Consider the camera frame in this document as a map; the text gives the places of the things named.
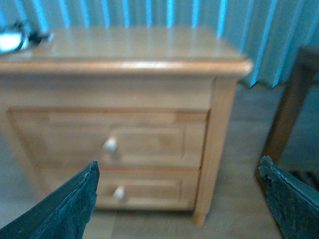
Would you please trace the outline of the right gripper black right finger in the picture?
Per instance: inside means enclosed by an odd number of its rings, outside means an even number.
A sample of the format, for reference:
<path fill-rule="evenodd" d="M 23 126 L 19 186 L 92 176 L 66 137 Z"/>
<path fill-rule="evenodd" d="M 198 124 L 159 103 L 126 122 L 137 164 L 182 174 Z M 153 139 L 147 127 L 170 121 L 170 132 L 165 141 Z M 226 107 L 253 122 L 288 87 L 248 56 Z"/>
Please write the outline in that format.
<path fill-rule="evenodd" d="M 319 192 L 277 167 L 270 157 L 260 159 L 260 176 L 267 203 L 286 239 L 319 237 Z"/>

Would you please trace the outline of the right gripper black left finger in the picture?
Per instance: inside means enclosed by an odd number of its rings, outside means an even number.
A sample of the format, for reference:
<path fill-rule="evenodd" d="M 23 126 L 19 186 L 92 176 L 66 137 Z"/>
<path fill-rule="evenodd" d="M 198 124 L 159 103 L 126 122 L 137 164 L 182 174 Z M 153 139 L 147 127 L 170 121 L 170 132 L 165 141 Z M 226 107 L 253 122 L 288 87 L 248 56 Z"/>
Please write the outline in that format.
<path fill-rule="evenodd" d="M 2 239 L 81 239 L 97 201 L 96 161 L 0 230 Z"/>

